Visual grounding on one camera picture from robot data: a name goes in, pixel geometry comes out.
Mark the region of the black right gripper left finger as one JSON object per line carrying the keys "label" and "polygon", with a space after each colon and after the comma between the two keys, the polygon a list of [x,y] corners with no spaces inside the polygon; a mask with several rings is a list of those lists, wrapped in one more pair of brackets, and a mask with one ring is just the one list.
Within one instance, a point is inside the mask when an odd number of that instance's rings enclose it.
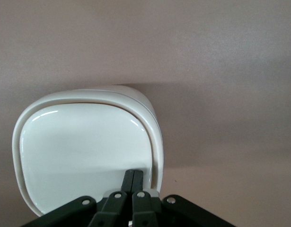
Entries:
{"label": "black right gripper left finger", "polygon": [[127,193],[131,192],[134,170],[127,170],[124,174],[121,189],[104,197],[100,202],[90,196],[74,199],[61,207],[33,220],[25,227],[125,227],[128,221],[122,214],[127,200]]}

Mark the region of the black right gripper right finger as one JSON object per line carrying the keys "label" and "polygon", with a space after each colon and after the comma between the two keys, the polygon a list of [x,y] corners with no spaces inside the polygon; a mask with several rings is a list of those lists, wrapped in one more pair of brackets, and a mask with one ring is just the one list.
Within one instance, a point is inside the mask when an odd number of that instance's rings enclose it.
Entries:
{"label": "black right gripper right finger", "polygon": [[134,227],[232,227],[233,224],[179,195],[164,199],[143,189],[143,172],[132,170]]}

